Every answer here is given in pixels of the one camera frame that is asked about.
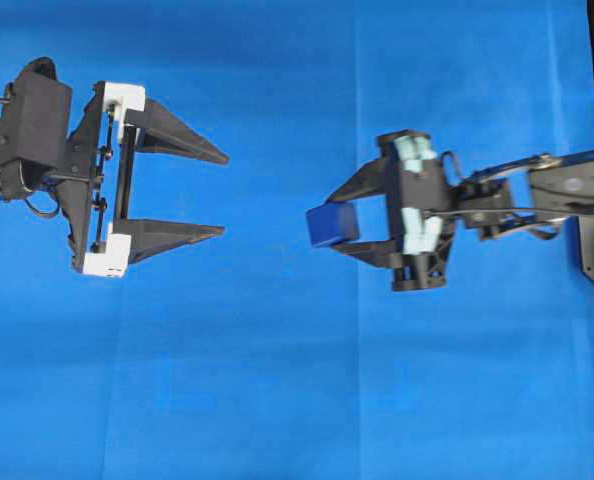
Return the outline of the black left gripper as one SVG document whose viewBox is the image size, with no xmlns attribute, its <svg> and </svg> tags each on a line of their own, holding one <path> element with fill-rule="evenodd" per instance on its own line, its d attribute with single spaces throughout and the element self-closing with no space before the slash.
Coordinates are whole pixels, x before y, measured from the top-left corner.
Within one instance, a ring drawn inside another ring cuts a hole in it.
<svg viewBox="0 0 594 480">
<path fill-rule="evenodd" d="M 149 219 L 108 225 L 100 251 L 88 249 L 93 193 L 101 185 L 97 164 L 101 123 L 111 115 L 111 138 L 140 153 L 164 153 L 227 165 L 229 157 L 187 126 L 141 85 L 99 81 L 78 127 L 70 131 L 72 89 L 57 79 L 48 57 L 28 63 L 5 90 L 0 118 L 0 188 L 6 200 L 51 194 L 70 225 L 76 271 L 122 278 L 128 266 L 225 233 L 222 226 Z M 127 135 L 136 129 L 135 139 Z"/>
</svg>

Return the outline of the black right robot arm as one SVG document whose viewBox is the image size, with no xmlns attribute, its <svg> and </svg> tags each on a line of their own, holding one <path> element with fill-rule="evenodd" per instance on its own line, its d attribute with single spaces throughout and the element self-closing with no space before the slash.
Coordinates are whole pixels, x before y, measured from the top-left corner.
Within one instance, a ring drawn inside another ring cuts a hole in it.
<svg viewBox="0 0 594 480">
<path fill-rule="evenodd" d="M 577 218 L 582 269 L 594 282 L 594 151 L 535 155 L 451 184 L 446 165 L 456 155 L 437 153 L 429 135 L 402 130 L 377 143 L 379 158 L 308 211 L 313 246 L 390 270 L 395 291 L 418 291 L 446 285 L 458 222 L 481 240 L 551 240 Z"/>
</svg>

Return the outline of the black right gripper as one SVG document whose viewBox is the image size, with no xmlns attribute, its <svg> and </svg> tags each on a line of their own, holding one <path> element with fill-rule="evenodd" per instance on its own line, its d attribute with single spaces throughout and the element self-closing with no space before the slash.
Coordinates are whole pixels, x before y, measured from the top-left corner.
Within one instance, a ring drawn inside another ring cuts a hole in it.
<svg viewBox="0 0 594 480">
<path fill-rule="evenodd" d="M 404 171 L 392 141 L 403 131 L 378 137 L 381 158 L 362 165 L 326 203 L 386 195 L 391 240 L 340 242 L 337 253 L 393 270 L 392 289 L 420 291 L 446 285 L 455 223 L 441 213 L 451 206 L 451 187 L 439 158 L 424 174 Z"/>
</svg>

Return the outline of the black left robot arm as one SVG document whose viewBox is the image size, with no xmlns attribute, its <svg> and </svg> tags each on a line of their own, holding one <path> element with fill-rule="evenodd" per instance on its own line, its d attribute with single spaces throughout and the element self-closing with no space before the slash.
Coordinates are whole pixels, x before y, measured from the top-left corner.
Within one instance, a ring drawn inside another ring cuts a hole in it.
<svg viewBox="0 0 594 480">
<path fill-rule="evenodd" d="M 99 81 L 74 131 L 72 89 L 54 62 L 28 63 L 0 97 L 0 201 L 27 202 L 37 192 L 69 224 L 72 267 L 88 276 L 121 278 L 129 265 L 224 234 L 222 226 L 132 219 L 134 157 L 161 153 L 225 165 L 229 158 L 141 85 Z"/>
</svg>

